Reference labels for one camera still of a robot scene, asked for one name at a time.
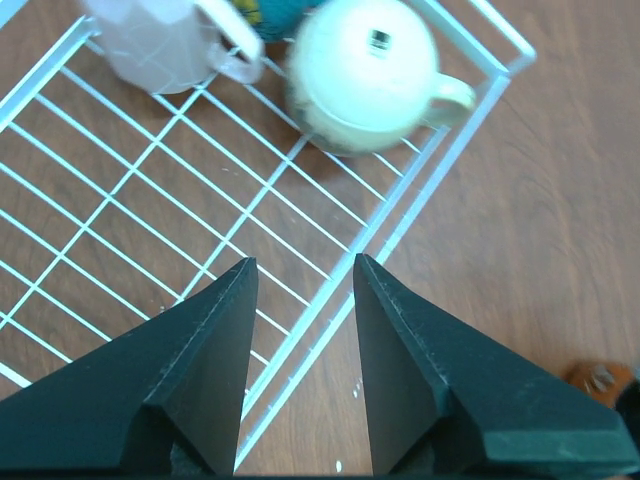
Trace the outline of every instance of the mint green mug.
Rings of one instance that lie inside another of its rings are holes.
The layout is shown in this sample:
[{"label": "mint green mug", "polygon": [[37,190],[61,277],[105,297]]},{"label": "mint green mug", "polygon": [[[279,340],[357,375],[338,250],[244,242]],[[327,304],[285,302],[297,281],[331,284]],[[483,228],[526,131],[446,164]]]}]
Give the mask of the mint green mug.
[{"label": "mint green mug", "polygon": [[285,71],[290,116],[341,156],[385,150],[421,125],[455,125],[475,106],[471,86],[438,72],[431,33],[399,0],[324,3],[300,25]]}]

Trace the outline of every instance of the dish rack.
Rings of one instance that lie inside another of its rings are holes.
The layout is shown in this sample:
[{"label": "dish rack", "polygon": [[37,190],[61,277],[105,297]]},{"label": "dish rack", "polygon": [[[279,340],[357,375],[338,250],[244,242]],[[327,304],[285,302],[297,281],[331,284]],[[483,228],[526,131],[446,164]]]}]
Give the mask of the dish rack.
[{"label": "dish rack", "polygon": [[[0,28],[10,21],[26,3],[26,0],[3,0],[0,3]],[[262,259],[258,256],[261,280],[268,281],[269,285],[272,285],[272,288],[279,289],[280,293],[285,292],[288,297],[287,301],[297,304],[300,313],[297,318],[289,322],[289,325],[285,325],[285,322],[281,321],[281,319],[272,318],[269,312],[264,311],[259,302],[256,323],[261,322],[264,328],[273,329],[272,333],[275,332],[275,334],[280,335],[280,340],[275,352],[268,357],[252,350],[251,361],[258,367],[254,368],[254,378],[250,378],[248,381],[245,392],[236,467],[240,465],[330,342],[340,325],[352,312],[354,300],[349,287],[349,273],[356,253],[368,251],[378,262],[384,263],[386,261],[440,182],[454,165],[454,162],[469,143],[475,131],[503,94],[511,79],[535,59],[535,51],[531,45],[486,0],[467,0],[468,7],[475,11],[476,14],[479,14],[484,21],[492,25],[495,31],[499,32],[501,38],[506,39],[507,43],[514,47],[517,54],[510,62],[498,60],[496,55],[483,45],[441,3],[435,0],[411,0],[410,3],[429,19],[430,25],[435,27],[435,30],[443,34],[455,45],[459,52],[482,72],[483,80],[477,85],[477,107],[464,125],[454,130],[441,128],[430,132],[424,141],[418,145],[415,145],[415,140],[411,138],[405,139],[403,146],[408,153],[406,162],[402,165],[390,162],[385,157],[384,152],[375,154],[372,156],[373,158],[368,160],[378,162],[379,166],[382,166],[387,170],[387,173],[391,172],[394,176],[394,180],[383,192],[374,188],[368,179],[350,167],[346,161],[326,155],[326,162],[337,166],[342,175],[349,177],[354,182],[354,185],[357,185],[358,188],[374,199],[374,205],[366,216],[352,211],[337,195],[329,191],[322,179],[315,179],[313,175],[310,175],[297,165],[296,159],[300,152],[304,148],[312,148],[305,146],[307,142],[304,136],[299,136],[288,151],[282,152],[252,125],[238,116],[232,108],[227,107],[215,94],[212,94],[208,87],[214,82],[215,74],[202,85],[197,86],[181,105],[174,105],[167,98],[154,95],[153,99],[167,109],[170,118],[164,128],[157,134],[150,132],[140,122],[126,113],[121,106],[113,103],[98,89],[67,67],[68,61],[81,49],[89,48],[96,54],[101,53],[99,46],[92,41],[92,37],[97,34],[92,19],[79,18],[0,102],[0,135],[4,135],[8,131],[19,135],[34,148],[44,153],[51,162],[56,162],[94,192],[97,192],[101,197],[101,202],[87,218],[79,218],[53,198],[51,194],[43,191],[39,185],[33,184],[4,162],[0,165],[5,177],[2,179],[3,182],[17,183],[20,188],[38,197],[48,208],[52,208],[57,214],[69,220],[76,228],[75,235],[68,240],[64,247],[58,248],[31,230],[22,218],[0,210],[3,220],[10,224],[11,228],[19,230],[21,234],[47,250],[53,257],[48,266],[36,278],[29,278],[28,275],[14,268],[11,265],[11,259],[5,258],[3,255],[0,266],[5,270],[5,273],[8,272],[12,277],[24,283],[26,291],[7,311],[1,312],[0,334],[4,328],[10,326],[27,336],[34,345],[37,345],[37,348],[48,350],[64,362],[72,361],[63,351],[53,345],[53,342],[41,338],[36,332],[22,325],[20,319],[17,318],[16,314],[24,308],[30,297],[36,293],[47,302],[55,305],[57,309],[63,311],[73,321],[81,324],[83,328],[100,337],[101,341],[109,341],[111,339],[109,335],[93,324],[92,318],[85,318],[74,312],[63,300],[50,294],[47,288],[43,286],[47,276],[59,264],[65,264],[88,282],[92,282],[99,289],[106,292],[107,295],[128,308],[139,321],[148,320],[159,313],[148,311],[148,309],[144,310],[134,305],[122,292],[116,291],[113,286],[100,280],[96,275],[81,266],[77,260],[68,255],[70,249],[83,236],[90,236],[100,243],[102,247],[126,262],[132,269],[142,274],[151,282],[154,288],[164,290],[164,293],[168,294],[175,304],[195,293],[202,281],[212,281],[215,278],[215,274],[211,272],[211,266],[216,262],[223,250],[231,250],[239,257],[255,255],[253,252],[245,251],[236,245],[238,231],[243,226],[252,224],[264,233],[274,245],[277,244],[278,248],[287,252],[287,258],[289,259],[286,260],[287,262],[297,262],[296,265],[303,265],[308,271],[317,275],[320,281],[317,283],[318,286],[315,288],[313,295],[305,298],[296,291],[295,285],[290,285],[287,278],[278,278],[277,275],[274,275],[268,265],[262,264]],[[282,75],[282,70],[274,61],[265,58],[265,62],[268,69]],[[92,133],[78,119],[73,118],[57,106],[55,102],[48,99],[42,91],[56,75],[64,75],[67,80],[74,84],[74,88],[89,94],[112,114],[122,119],[127,128],[131,128],[142,135],[148,142],[144,151],[137,158],[122,158],[122,155]],[[295,124],[286,113],[254,86],[245,86],[243,94],[254,96],[289,126],[295,127]],[[254,166],[247,162],[247,159],[239,158],[225,148],[224,139],[209,134],[189,118],[187,110],[201,97],[213,103],[236,122],[244,132],[244,135],[257,139],[258,142],[278,157],[279,163],[269,175],[257,173]],[[67,126],[88,138],[95,146],[96,151],[107,152],[125,167],[121,178],[111,189],[105,189],[96,184],[89,176],[79,171],[67,159],[57,154],[47,144],[16,122],[16,118],[23,109],[33,102],[39,102],[52,112],[58,121],[66,123]],[[211,149],[215,149],[226,156],[234,168],[258,183],[259,189],[250,201],[245,202],[244,205],[240,204],[225,191],[223,184],[217,184],[215,179],[202,173],[193,165],[193,162],[185,159],[166,144],[164,141],[166,135],[178,123],[203,138]],[[211,225],[210,222],[204,220],[198,213],[187,206],[186,202],[160,186],[153,178],[150,178],[141,169],[141,166],[154,150],[161,150],[176,162],[180,168],[189,172],[194,182],[199,182],[199,185],[204,185],[206,188],[215,191],[225,201],[232,204],[238,212],[237,219],[233,225],[225,231],[219,231],[216,225]],[[335,231],[314,219],[312,214],[305,211],[303,207],[298,206],[296,201],[291,200],[287,194],[280,191],[278,181],[282,181],[283,175],[287,171],[295,171],[305,179],[306,192],[321,195],[332,205],[331,208],[335,209],[336,212],[340,212],[341,215],[355,222],[357,228],[352,238],[348,240],[339,238]],[[219,240],[219,244],[210,252],[204,262],[194,259],[183,248],[166,238],[154,225],[149,224],[118,199],[118,192],[131,178],[141,180],[155,194],[162,197],[163,201],[166,200],[175,207],[181,215],[189,217],[198,224],[204,234],[212,235]],[[327,270],[316,265],[309,255],[301,252],[298,247],[277,232],[277,225],[269,224],[269,222],[260,218],[256,212],[260,205],[266,202],[265,198],[267,196],[275,198],[282,208],[292,212],[292,215],[295,214],[298,221],[305,224],[305,228],[312,232],[307,235],[308,239],[322,239],[322,241],[328,241],[338,249],[339,254],[330,261],[330,269]],[[141,265],[136,258],[133,258],[131,252],[115,246],[94,229],[93,222],[108,205],[115,206],[127,216],[129,221],[137,224],[137,227],[143,228],[147,233],[164,243],[167,248],[192,264],[196,273],[181,291],[176,291],[169,287],[165,281],[157,278],[145,266]],[[2,361],[0,361],[0,374],[20,387],[28,386],[31,383],[31,380],[26,378],[14,366]]]}]

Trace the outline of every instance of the mug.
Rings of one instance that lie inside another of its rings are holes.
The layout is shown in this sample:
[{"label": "mug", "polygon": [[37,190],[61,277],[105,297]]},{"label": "mug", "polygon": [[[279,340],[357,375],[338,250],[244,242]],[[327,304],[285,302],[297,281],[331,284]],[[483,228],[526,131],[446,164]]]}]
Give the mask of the mug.
[{"label": "mug", "polygon": [[329,0],[303,20],[285,71],[289,115],[340,156],[385,150],[420,125],[454,125],[476,99],[438,72],[431,33],[399,0]]},{"label": "mug", "polygon": [[233,0],[233,5],[265,42],[289,38],[304,14],[324,0]]},{"label": "mug", "polygon": [[212,70],[241,83],[262,75],[264,42],[227,0],[80,1],[116,74],[150,93],[183,92]]}]

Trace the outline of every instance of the wire grid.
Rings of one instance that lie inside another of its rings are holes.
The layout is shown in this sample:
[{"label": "wire grid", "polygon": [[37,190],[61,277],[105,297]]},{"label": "wire grid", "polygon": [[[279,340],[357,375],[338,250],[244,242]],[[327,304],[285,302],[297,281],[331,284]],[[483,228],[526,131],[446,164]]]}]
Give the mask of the wire grid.
[{"label": "wire grid", "polygon": [[[10,19],[19,8],[25,3],[25,0],[5,0],[0,4],[0,27]],[[535,52],[532,47],[511,27],[508,22],[486,1],[483,0],[469,0],[469,3],[480,12],[491,24],[493,24],[513,45],[518,49],[519,56],[510,64],[504,65],[501,63],[489,50],[476,40],[473,35],[469,33],[451,14],[448,13],[438,2],[435,1],[422,1],[415,0],[414,6],[421,10],[427,18],[429,18],[434,26],[441,30],[458,48],[460,48],[465,55],[483,72],[486,73],[486,81],[478,87],[479,104],[475,112],[470,116],[466,124],[457,132],[457,136],[452,140],[447,151],[439,158],[438,162],[432,174],[429,176],[426,183],[419,190],[419,193],[413,198],[411,206],[403,212],[401,220],[397,223],[393,229],[393,233],[384,242],[382,248],[375,255],[376,260],[381,263],[388,258],[393,251],[397,243],[400,241],[404,233],[413,223],[414,219],[424,207],[430,196],[433,194],[441,180],[450,170],[451,166],[455,162],[460,152],[465,148],[466,144],[471,139],[475,130],[482,123],[486,115],[490,112],[493,105],[500,98],[506,87],[508,86],[510,79],[519,71],[529,65],[535,58]],[[134,305],[121,293],[114,290],[104,281],[92,274],[78,262],[74,261],[69,252],[76,244],[76,242],[83,236],[89,236],[100,245],[105,247],[111,253],[116,255],[119,259],[126,262],[131,268],[143,275],[146,279],[152,282],[157,288],[163,290],[170,296],[173,304],[177,304],[187,298],[197,288],[199,282],[202,279],[215,280],[215,275],[211,273],[210,268],[218,259],[223,251],[227,248],[235,252],[239,257],[245,257],[251,255],[251,252],[244,251],[237,245],[235,235],[238,231],[247,223],[253,222],[257,225],[270,239],[277,243],[280,247],[284,248],[296,261],[302,262],[307,268],[315,272],[322,278],[322,283],[317,288],[313,298],[308,300],[302,295],[296,292],[291,285],[288,285],[282,278],[278,278],[277,275],[272,273],[261,262],[259,262],[258,268],[260,274],[263,277],[270,279],[275,285],[282,291],[286,292],[290,296],[291,301],[298,302],[302,308],[302,314],[297,318],[291,328],[287,328],[279,322],[278,319],[272,318],[268,313],[262,311],[260,308],[257,310],[256,321],[266,322],[270,327],[275,329],[281,335],[281,343],[276,352],[271,358],[265,358],[265,356],[252,350],[251,355],[255,361],[262,364],[264,367],[260,374],[257,376],[253,384],[246,390],[245,403],[243,406],[242,420],[245,421],[247,415],[258,404],[258,400],[261,399],[267,388],[272,384],[276,378],[278,372],[283,367],[291,353],[298,346],[300,340],[309,330],[314,320],[317,318],[319,312],[325,307],[328,300],[337,291],[339,285],[345,279],[346,275],[350,271],[350,267],[353,263],[356,253],[363,251],[376,232],[380,229],[381,225],[387,220],[390,212],[398,204],[399,200],[406,193],[408,187],[416,179],[418,174],[423,170],[428,160],[432,158],[432,154],[436,148],[448,137],[449,129],[442,128],[433,135],[424,145],[413,145],[409,140],[405,139],[404,143],[408,149],[412,152],[411,159],[407,163],[403,170],[400,170],[389,162],[383,155],[375,154],[377,161],[379,161],[385,168],[392,172],[396,176],[391,188],[384,194],[380,193],[377,189],[372,187],[361,176],[349,169],[339,158],[332,155],[328,155],[328,160],[338,165],[345,175],[349,175],[354,181],[360,185],[360,187],[377,199],[377,206],[368,218],[362,218],[361,215],[355,213],[342,201],[340,201],[334,194],[332,194],[327,188],[325,188],[320,182],[312,178],[307,172],[300,168],[295,159],[305,146],[307,139],[300,137],[293,147],[287,152],[281,152],[272,142],[267,140],[263,135],[256,131],[251,125],[245,122],[240,116],[238,116],[232,109],[228,108],[220,99],[214,96],[207,90],[209,85],[214,81],[216,74],[213,73],[201,85],[197,85],[188,98],[179,106],[173,105],[165,97],[161,95],[153,95],[153,98],[162,107],[170,112],[171,118],[166,125],[157,133],[153,134],[145,127],[143,127],[138,121],[132,118],[124,110],[122,110],[113,101],[107,98],[103,93],[94,88],[90,83],[81,78],[72,69],[66,66],[67,61],[81,48],[89,48],[96,54],[101,54],[100,47],[95,44],[91,37],[95,34],[93,22],[90,18],[79,18],[68,31],[56,42],[56,44],[47,52],[45,56],[33,67],[33,69],[22,79],[22,81],[16,85],[16,87],[2,100],[0,103],[0,133],[5,129],[14,132],[22,137],[29,144],[33,145],[39,151],[44,153],[50,158],[50,160],[56,162],[59,166],[66,169],[77,179],[82,181],[93,191],[95,191],[101,198],[100,204],[95,208],[93,213],[82,220],[75,214],[71,213],[58,201],[45,193],[38,185],[31,183],[24,176],[20,175],[7,165],[2,163],[0,168],[2,173],[9,177],[13,182],[20,185],[22,188],[29,191],[35,197],[54,209],[62,217],[69,220],[77,230],[75,234],[68,240],[68,242],[62,247],[52,245],[50,242],[42,238],[41,235],[30,229],[20,219],[12,217],[4,210],[0,211],[2,219],[10,224],[13,228],[22,232],[22,234],[29,237],[35,243],[40,245],[44,250],[48,251],[53,259],[46,268],[40,273],[40,275],[32,280],[27,275],[18,271],[12,267],[5,259],[0,261],[2,268],[10,275],[22,282],[27,290],[21,296],[21,298],[13,305],[13,307],[7,312],[0,312],[0,331],[7,325],[11,325],[13,328],[19,330],[31,340],[39,344],[41,347],[51,352],[65,363],[72,361],[65,353],[51,345],[49,342],[42,339],[36,333],[29,328],[22,325],[15,319],[16,313],[24,306],[28,299],[37,293],[46,299],[51,304],[55,305],[58,309],[65,312],[69,317],[81,324],[83,327],[93,332],[100,339],[104,341],[110,341],[111,336],[104,333],[101,329],[96,327],[91,318],[83,318],[73,309],[66,306],[62,301],[51,295],[43,288],[43,282],[48,275],[55,269],[58,264],[66,264],[69,268],[84,277],[87,281],[94,284],[99,289],[106,292],[110,297],[114,298],[117,302],[123,305],[125,308],[133,312],[133,314],[139,317],[142,321],[149,320],[150,315],[143,311],[138,306]],[[278,75],[283,75],[281,69],[273,61],[265,58],[267,67],[272,69]],[[113,114],[117,115],[124,122],[126,122],[132,129],[141,134],[149,143],[144,151],[133,161],[124,158],[113,147],[108,145],[105,141],[100,139],[97,135],[91,132],[86,126],[80,123],[77,119],[73,118],[62,108],[60,108],[51,99],[47,98],[41,90],[44,86],[53,78],[54,75],[64,75],[69,81],[73,82],[75,86],[82,89],[84,92],[91,95],[95,100],[100,102]],[[271,111],[273,111],[278,117],[295,127],[294,122],[283,112],[277,105],[275,105],[267,96],[256,89],[253,86],[245,86],[247,94],[253,95],[263,104],[265,104]],[[250,134],[256,138],[261,144],[263,144],[269,151],[275,154],[279,159],[277,168],[271,173],[271,175],[264,179],[258,173],[256,173],[249,165],[247,165],[243,159],[238,158],[225,146],[220,143],[216,138],[211,136],[208,132],[203,130],[196,122],[190,119],[186,112],[187,110],[198,100],[199,98],[205,98],[208,102],[218,107],[226,115],[228,115],[233,121],[235,121],[247,134]],[[68,126],[72,127],[75,131],[82,134],[89,139],[96,149],[110,155],[115,161],[122,165],[126,172],[121,176],[119,181],[111,189],[105,189],[89,178],[86,174],[80,171],[76,166],[70,163],[67,159],[57,154],[53,149],[47,146],[44,142],[30,133],[27,129],[14,122],[16,116],[29,104],[29,102],[37,102],[51,113],[53,113],[60,121],[65,122]],[[189,129],[195,132],[208,142],[211,148],[224,154],[234,166],[239,168],[244,174],[251,177],[260,185],[259,191],[255,194],[252,200],[243,206],[233,196],[229,195],[218,184],[200,172],[194,167],[188,160],[183,158],[180,154],[176,153],[167,143],[165,139],[171,130],[178,123],[186,125]],[[145,160],[154,151],[162,151],[168,155],[173,161],[175,161],[181,168],[189,172],[200,182],[210,188],[212,191],[220,195],[226,202],[235,207],[239,216],[233,225],[225,232],[212,226],[209,222],[205,221],[201,216],[189,208],[185,203],[171,195],[165,188],[160,186],[153,178],[145,174],[141,167]],[[358,234],[347,245],[344,241],[337,238],[332,234],[325,226],[314,220],[310,215],[305,213],[303,209],[299,208],[295,202],[291,201],[285,194],[281,193],[276,187],[276,182],[282,177],[285,171],[293,170],[302,176],[315,190],[320,192],[326,199],[328,199],[334,206],[334,208],[341,210],[355,221],[359,226]],[[162,232],[156,229],[152,224],[148,223],[144,218],[135,213],[131,208],[122,203],[118,198],[118,192],[125,186],[127,181],[131,178],[136,178],[144,182],[158,195],[162,196],[173,206],[175,206],[181,213],[195,221],[206,232],[214,236],[219,240],[218,246],[210,253],[208,258],[204,262],[200,262],[193,258],[192,255],[184,251],[169,238],[167,238]],[[335,247],[341,251],[341,255],[334,262],[330,271],[326,271],[311,261],[307,255],[300,252],[292,244],[288,243],[282,238],[272,226],[266,224],[256,215],[256,209],[264,201],[265,197],[271,194],[278,200],[283,202],[288,208],[294,211],[297,215],[303,218],[309,225],[315,229],[317,234],[323,239],[331,242]],[[139,227],[144,229],[150,235],[162,242],[167,248],[174,251],[177,255],[182,257],[187,263],[195,269],[196,273],[193,278],[188,282],[186,287],[181,291],[167,285],[167,283],[147,268],[141,265],[135,258],[132,258],[122,249],[115,246],[112,242],[108,241],[103,235],[101,235],[93,226],[94,221],[98,216],[107,208],[112,206],[126,215],[132,222],[135,222]],[[347,299],[341,304],[341,307],[337,310],[336,314],[331,317],[328,325],[317,336],[313,346],[309,349],[308,353],[304,356],[303,361],[295,368],[293,373],[288,376],[283,385],[277,386],[278,393],[268,401],[268,406],[263,412],[260,412],[258,419],[253,425],[247,428],[250,433],[245,439],[240,442],[240,448],[237,455],[236,467],[246,458],[247,454],[251,451],[257,440],[264,433],[271,421],[275,418],[279,410],[284,403],[288,400],[292,392],[295,390],[301,379],[306,372],[311,368],[311,365],[318,358],[320,353],[329,343],[339,326],[347,318],[349,313],[353,309],[353,295],[349,295]],[[22,376],[19,372],[0,362],[0,374],[4,375],[9,380],[13,381],[20,387],[26,387],[30,384],[30,381]]]}]

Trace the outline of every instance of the brown wood surface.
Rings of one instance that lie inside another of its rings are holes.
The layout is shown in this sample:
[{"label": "brown wood surface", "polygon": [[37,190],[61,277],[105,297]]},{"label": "brown wood surface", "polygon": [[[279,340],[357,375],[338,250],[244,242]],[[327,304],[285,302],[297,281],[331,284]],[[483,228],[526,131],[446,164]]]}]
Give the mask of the brown wood surface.
[{"label": "brown wood surface", "polygon": [[[469,9],[461,7],[462,2],[449,4],[483,41],[497,41],[490,28],[482,27]],[[635,23],[640,18],[640,3],[494,0],[494,4],[534,44],[538,61],[514,80],[389,258],[387,267],[427,299],[554,374],[561,374],[582,358],[637,362],[640,34]],[[33,0],[0,31],[0,96],[76,17],[70,1]],[[465,68],[454,54],[448,55],[446,46],[441,48],[447,73],[475,78],[477,72]],[[80,51],[68,66],[152,135],[157,135],[172,116],[165,107],[116,80],[87,50]],[[256,88],[282,105],[279,82],[269,74]],[[241,87],[216,79],[208,91],[280,152],[286,154],[294,145],[295,131]],[[42,93],[131,163],[149,143],[62,75]],[[177,96],[172,102],[180,105],[187,96]],[[259,178],[246,175],[182,120],[164,143],[224,191],[205,188],[160,149],[153,151],[140,170],[145,178],[224,234],[240,210],[229,206],[223,195],[231,196],[240,209],[246,207],[260,190],[260,179],[268,179],[279,158],[205,97],[196,101],[186,117],[242,158]],[[97,150],[38,102],[27,106],[16,123],[67,158],[100,189],[111,190],[127,172],[126,166]],[[417,132],[416,141],[425,135]],[[95,189],[13,131],[0,135],[0,154],[3,163],[55,198],[80,223],[102,202]],[[388,155],[398,167],[408,156],[406,147]],[[349,166],[384,192],[393,176],[372,160],[358,159]],[[278,180],[278,191],[340,241],[349,242],[358,230],[357,224],[328,203],[326,196],[318,195],[303,173],[363,218],[375,207],[375,196],[311,147],[305,147],[297,165],[299,171],[289,168]],[[414,185],[412,192],[419,187],[419,183]],[[53,249],[63,249],[75,235],[77,225],[72,220],[63,218],[7,177],[0,178],[0,190],[1,208]],[[173,297],[95,238],[102,237],[126,252],[178,293],[198,274],[194,263],[205,262],[220,240],[154,193],[138,175],[125,184],[116,200],[151,223],[180,251],[132,222],[112,203],[91,223],[95,236],[83,234],[68,258],[109,285],[123,300],[153,316],[170,306]],[[313,229],[272,193],[267,194],[254,216],[324,271],[340,255],[335,244],[319,240]],[[30,281],[35,281],[55,258],[4,221],[0,232],[2,259]],[[317,272],[265,237],[256,221],[246,222],[236,238],[240,249],[257,255],[269,272],[286,279],[297,294],[310,300],[322,281]],[[220,274],[237,259],[239,254],[227,246],[209,271]],[[210,280],[202,276],[193,291]],[[293,301],[264,273],[261,282],[264,313],[290,328],[304,305]],[[27,289],[23,282],[0,270],[2,311],[9,312]],[[90,318],[109,337],[142,321],[63,262],[42,282],[42,290],[82,318]],[[69,359],[104,342],[53,306],[42,292],[29,297],[14,321],[15,325],[0,331],[0,361],[31,381],[61,367],[64,360],[25,331],[33,332]],[[268,359],[283,334],[264,320],[258,319],[256,325],[254,350]],[[261,368],[252,358],[249,382]],[[12,382],[0,377],[0,397],[15,389]],[[353,318],[340,328],[239,473],[335,473],[337,462],[342,473],[370,470]]]}]

